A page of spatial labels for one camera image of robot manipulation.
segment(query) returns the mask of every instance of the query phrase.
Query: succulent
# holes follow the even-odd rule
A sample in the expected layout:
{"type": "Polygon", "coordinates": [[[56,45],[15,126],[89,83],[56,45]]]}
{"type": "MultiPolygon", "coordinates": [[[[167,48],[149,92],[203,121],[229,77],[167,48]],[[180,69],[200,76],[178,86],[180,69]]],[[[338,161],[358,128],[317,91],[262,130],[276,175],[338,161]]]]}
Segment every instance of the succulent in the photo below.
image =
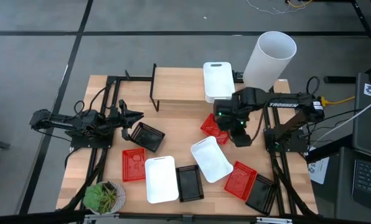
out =
{"type": "Polygon", "coordinates": [[[109,212],[116,202],[116,189],[111,183],[99,183],[87,187],[83,204],[94,211],[109,212]]]}

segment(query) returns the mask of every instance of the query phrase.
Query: red basket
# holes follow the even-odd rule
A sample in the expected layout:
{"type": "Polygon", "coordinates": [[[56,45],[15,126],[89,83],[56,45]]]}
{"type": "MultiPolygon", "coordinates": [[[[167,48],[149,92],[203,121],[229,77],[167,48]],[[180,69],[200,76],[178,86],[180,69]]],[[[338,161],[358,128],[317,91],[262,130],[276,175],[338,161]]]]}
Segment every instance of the red basket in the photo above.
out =
{"type": "Polygon", "coordinates": [[[234,170],[230,174],[224,189],[232,195],[247,201],[257,174],[256,170],[235,161],[234,170]]]}
{"type": "Polygon", "coordinates": [[[143,180],[146,178],[146,151],[144,148],[122,151],[123,182],[143,180]]]}
{"type": "Polygon", "coordinates": [[[204,124],[200,127],[203,133],[208,136],[216,138],[217,143],[225,144],[228,141],[228,134],[225,131],[221,131],[216,122],[214,121],[213,114],[210,114],[205,120],[204,124]]]}

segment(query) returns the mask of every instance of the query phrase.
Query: black basket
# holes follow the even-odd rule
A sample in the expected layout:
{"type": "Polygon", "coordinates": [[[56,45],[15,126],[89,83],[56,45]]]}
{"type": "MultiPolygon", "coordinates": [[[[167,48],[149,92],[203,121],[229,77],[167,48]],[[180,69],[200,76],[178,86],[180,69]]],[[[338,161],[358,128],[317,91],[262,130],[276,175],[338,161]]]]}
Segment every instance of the black basket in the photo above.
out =
{"type": "Polygon", "coordinates": [[[262,214],[270,215],[277,190],[278,186],[273,181],[258,174],[245,203],[262,214]]]}
{"type": "Polygon", "coordinates": [[[155,128],[139,122],[136,129],[131,133],[130,141],[137,145],[156,152],[161,144],[165,133],[158,131],[155,128]]]}
{"type": "Polygon", "coordinates": [[[198,165],[176,168],[176,176],[180,202],[204,199],[198,165]]]}

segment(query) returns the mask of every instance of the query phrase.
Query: laptop keyboard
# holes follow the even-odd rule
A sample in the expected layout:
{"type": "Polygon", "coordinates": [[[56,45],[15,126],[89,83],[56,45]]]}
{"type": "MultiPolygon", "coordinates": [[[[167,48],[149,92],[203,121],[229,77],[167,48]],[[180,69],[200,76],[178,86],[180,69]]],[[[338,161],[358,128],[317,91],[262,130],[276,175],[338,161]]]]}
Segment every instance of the laptop keyboard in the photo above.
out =
{"type": "Polygon", "coordinates": [[[354,187],[371,193],[371,162],[356,159],[354,187]]]}

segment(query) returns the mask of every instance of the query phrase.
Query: white tray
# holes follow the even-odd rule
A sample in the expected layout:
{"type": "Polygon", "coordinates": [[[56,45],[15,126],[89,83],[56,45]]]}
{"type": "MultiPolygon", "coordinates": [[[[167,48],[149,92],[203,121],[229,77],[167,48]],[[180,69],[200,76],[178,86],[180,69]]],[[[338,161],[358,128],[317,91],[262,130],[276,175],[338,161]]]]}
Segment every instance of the white tray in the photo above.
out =
{"type": "Polygon", "coordinates": [[[179,197],[176,167],[172,156],[147,159],[145,168],[149,203],[169,202],[179,197]]]}
{"type": "Polygon", "coordinates": [[[233,172],[233,166],[213,136],[192,145],[191,153],[209,183],[214,183],[233,172]]]}
{"type": "Polygon", "coordinates": [[[205,101],[229,100],[235,92],[233,72],[228,62],[206,62],[204,64],[205,101]]]}

